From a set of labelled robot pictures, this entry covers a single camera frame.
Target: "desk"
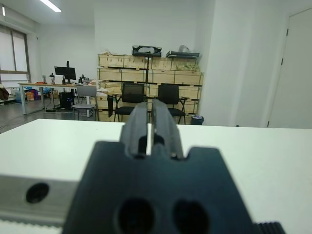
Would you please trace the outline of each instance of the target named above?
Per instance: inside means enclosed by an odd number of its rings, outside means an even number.
[[[37,87],[40,90],[41,93],[41,103],[42,103],[42,109],[45,109],[44,106],[44,97],[43,97],[43,88],[71,88],[71,89],[76,89],[78,85],[72,85],[72,84],[36,84],[36,83],[20,83],[19,84],[19,90],[20,92],[20,97],[21,97],[21,104],[23,108],[23,114],[27,114],[27,109],[26,109],[26,102],[25,102],[25,93],[22,92],[24,87]],[[90,97],[87,97],[87,103],[90,104]],[[90,111],[87,111],[87,117],[90,117]]]
[[[118,141],[123,124],[38,119],[22,125],[0,134],[0,174],[80,180],[94,143]],[[47,138],[38,133],[42,128],[49,133]],[[178,128],[184,154],[194,146],[221,150],[253,221],[280,221],[288,234],[311,233],[312,130]],[[79,136],[88,137],[79,144]],[[12,141],[18,147],[12,147]],[[0,230],[3,225],[17,226],[0,222]]]

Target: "computer tower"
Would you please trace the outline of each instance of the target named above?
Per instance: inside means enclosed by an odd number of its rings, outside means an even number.
[[[72,110],[74,95],[72,92],[62,92],[59,94],[59,105],[66,110]]]

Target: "white door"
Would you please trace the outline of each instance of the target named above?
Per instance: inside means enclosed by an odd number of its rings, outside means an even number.
[[[270,128],[312,128],[312,9],[290,17]]]

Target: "window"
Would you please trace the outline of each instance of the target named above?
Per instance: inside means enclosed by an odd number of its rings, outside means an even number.
[[[0,83],[13,88],[29,81],[26,35],[0,25]]]

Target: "black office chair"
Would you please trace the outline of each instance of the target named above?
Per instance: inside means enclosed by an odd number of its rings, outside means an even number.
[[[184,124],[185,121],[185,101],[188,99],[187,97],[179,97],[179,86],[178,85],[159,85],[158,86],[158,100],[168,104],[168,105],[177,105],[179,102],[182,104],[182,110],[176,108],[168,108],[170,114],[173,117],[180,117],[178,124],[180,124],[181,118],[184,117]]]
[[[122,94],[119,97],[119,99],[117,99],[118,95],[114,95],[114,96],[116,98],[114,122],[116,119],[116,115],[118,116],[118,122],[120,122],[119,115],[129,116],[134,109],[134,107],[132,106],[123,106],[123,107],[118,108],[118,102],[120,101],[120,99],[123,102],[130,102],[130,103],[141,103],[141,102],[146,101],[146,96],[144,95],[144,84],[123,83]]]

